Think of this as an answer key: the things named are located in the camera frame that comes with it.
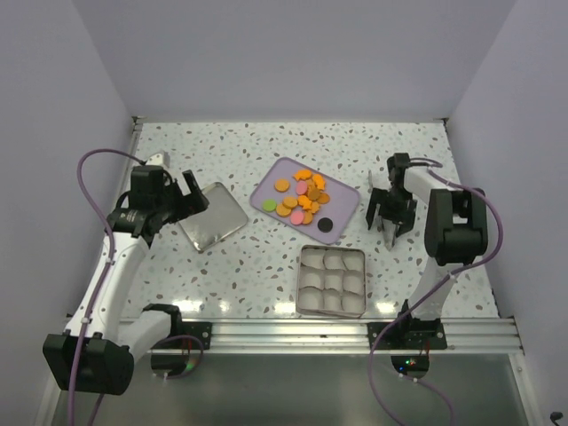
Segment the orange round cookie top left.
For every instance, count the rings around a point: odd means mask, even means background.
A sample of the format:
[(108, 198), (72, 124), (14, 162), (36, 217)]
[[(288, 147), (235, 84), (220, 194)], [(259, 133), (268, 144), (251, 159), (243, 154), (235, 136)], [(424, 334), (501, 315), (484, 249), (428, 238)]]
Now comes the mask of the orange round cookie top left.
[(286, 192), (289, 187), (290, 183), (286, 179), (278, 179), (274, 184), (274, 188), (281, 193)]

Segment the green round cookie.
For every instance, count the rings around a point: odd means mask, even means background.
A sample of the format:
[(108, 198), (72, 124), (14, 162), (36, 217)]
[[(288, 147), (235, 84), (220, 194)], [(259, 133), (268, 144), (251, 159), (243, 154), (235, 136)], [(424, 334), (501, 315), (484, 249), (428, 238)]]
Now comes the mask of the green round cookie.
[(266, 212), (273, 212), (277, 208), (277, 202), (273, 199), (264, 200), (262, 203), (262, 209)]

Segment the aluminium mounting rail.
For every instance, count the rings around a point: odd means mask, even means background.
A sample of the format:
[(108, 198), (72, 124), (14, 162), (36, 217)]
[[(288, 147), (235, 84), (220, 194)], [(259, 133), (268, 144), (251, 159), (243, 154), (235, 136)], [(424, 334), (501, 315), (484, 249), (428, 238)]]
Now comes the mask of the aluminium mounting rail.
[[(204, 340), (209, 354), (318, 354), (365, 355), (378, 335), (362, 319), (205, 319), (198, 330), (197, 319), (185, 319), (184, 325)], [(514, 355), (524, 352), (512, 319), (445, 319), (447, 347), (434, 343), (415, 347), (388, 349), (378, 346), (380, 354), (389, 355)]]

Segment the pink round cookie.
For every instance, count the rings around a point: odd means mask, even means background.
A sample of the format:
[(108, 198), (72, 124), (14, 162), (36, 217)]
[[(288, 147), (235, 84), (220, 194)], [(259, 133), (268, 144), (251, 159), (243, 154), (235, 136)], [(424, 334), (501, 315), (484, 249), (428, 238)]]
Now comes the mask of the pink round cookie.
[(296, 185), (296, 194), (304, 195), (308, 191), (308, 184), (305, 181), (299, 181)]
[(290, 222), (292, 225), (301, 225), (304, 222), (304, 213), (300, 210), (292, 212)]

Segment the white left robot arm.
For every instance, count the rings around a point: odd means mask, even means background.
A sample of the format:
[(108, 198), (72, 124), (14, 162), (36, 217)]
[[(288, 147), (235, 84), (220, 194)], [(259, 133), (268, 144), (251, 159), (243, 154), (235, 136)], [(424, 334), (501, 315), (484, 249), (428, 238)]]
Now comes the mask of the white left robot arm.
[(142, 261), (165, 225), (209, 206), (191, 170), (175, 177), (161, 165), (139, 165), (106, 219), (101, 258), (79, 308), (60, 334), (49, 334), (43, 355), (63, 391), (122, 395), (135, 364), (156, 345), (179, 346), (185, 336), (173, 304), (149, 304), (120, 328), (121, 314)]

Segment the orange plain cookie bottom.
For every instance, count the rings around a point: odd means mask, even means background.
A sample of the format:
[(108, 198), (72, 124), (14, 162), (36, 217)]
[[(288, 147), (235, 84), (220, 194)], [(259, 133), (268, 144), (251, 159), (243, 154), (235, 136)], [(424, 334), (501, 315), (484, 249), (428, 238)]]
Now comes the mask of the orange plain cookie bottom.
[(304, 219), (303, 219), (302, 224), (303, 224), (303, 225), (308, 225), (308, 224), (310, 224), (310, 223), (312, 222), (312, 220), (313, 220), (313, 213), (310, 212), (310, 211), (305, 211), (305, 212), (304, 212)]

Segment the orange round cookie lower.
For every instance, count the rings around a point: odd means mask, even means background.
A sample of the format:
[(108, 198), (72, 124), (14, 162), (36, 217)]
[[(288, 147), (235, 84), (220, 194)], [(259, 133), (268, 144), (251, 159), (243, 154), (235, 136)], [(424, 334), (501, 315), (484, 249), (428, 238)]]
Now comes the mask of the orange round cookie lower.
[(289, 209), (284, 204), (278, 204), (276, 206), (275, 212), (280, 217), (288, 217), (291, 214), (292, 209)]

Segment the silver tin lid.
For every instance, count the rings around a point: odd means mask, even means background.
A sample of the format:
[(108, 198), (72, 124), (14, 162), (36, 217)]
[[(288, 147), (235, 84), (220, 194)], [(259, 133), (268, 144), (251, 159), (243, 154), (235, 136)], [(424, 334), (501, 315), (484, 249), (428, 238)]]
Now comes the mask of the silver tin lid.
[(178, 223), (199, 253), (236, 233), (249, 220), (244, 209), (221, 182), (208, 185), (203, 194), (209, 201), (206, 210)]

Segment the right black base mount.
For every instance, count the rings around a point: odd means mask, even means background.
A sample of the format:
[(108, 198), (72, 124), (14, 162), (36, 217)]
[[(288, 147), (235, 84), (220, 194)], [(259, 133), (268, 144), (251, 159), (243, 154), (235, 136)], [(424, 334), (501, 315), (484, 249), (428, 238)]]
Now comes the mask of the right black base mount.
[(376, 345), (381, 351), (445, 350), (446, 332), (440, 319), (404, 320), (390, 328)]

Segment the pink round cookie upper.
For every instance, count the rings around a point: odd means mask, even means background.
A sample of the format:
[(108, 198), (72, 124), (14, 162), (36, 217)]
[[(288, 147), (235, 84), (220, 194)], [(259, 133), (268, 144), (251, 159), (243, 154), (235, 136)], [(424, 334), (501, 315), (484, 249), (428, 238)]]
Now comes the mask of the pink round cookie upper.
[(296, 194), (304, 195), (308, 191), (308, 184), (305, 181), (299, 181), (296, 185)]

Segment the orange fish cookie top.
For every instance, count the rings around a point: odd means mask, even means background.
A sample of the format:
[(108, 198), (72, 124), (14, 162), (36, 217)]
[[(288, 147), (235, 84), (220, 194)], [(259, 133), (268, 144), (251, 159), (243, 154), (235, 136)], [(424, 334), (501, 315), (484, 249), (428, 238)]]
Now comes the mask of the orange fish cookie top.
[(293, 178), (296, 181), (307, 180), (312, 177), (312, 172), (310, 170), (299, 170), (294, 175)]

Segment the orange round cookie middle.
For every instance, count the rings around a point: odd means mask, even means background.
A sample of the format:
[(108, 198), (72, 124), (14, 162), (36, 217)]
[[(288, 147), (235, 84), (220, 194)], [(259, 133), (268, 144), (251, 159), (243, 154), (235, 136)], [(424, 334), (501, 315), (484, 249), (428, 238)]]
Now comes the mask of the orange round cookie middle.
[(298, 200), (295, 197), (287, 196), (282, 200), (282, 205), (287, 209), (294, 209), (298, 205)]

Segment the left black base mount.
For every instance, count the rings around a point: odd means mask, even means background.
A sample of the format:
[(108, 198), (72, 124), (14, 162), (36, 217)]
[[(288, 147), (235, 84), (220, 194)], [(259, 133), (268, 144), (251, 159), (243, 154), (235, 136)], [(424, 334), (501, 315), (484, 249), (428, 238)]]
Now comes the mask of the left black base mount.
[(208, 321), (184, 322), (179, 333), (160, 342), (167, 349), (183, 351), (208, 351), (213, 336), (213, 324)]

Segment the orange fish cookie right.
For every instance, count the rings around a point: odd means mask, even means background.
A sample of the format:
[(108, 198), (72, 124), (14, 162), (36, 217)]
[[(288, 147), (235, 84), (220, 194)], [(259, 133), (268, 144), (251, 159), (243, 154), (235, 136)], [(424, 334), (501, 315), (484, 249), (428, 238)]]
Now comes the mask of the orange fish cookie right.
[(326, 180), (320, 174), (314, 174), (312, 176), (313, 184), (321, 191), (325, 190)]

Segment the square cookie tin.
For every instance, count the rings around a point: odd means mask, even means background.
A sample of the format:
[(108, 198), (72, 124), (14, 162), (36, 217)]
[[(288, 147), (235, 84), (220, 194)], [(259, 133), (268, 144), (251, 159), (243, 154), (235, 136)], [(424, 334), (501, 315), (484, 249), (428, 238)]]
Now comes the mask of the square cookie tin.
[(365, 253), (356, 248), (302, 246), (296, 311), (303, 315), (358, 319), (366, 310)]

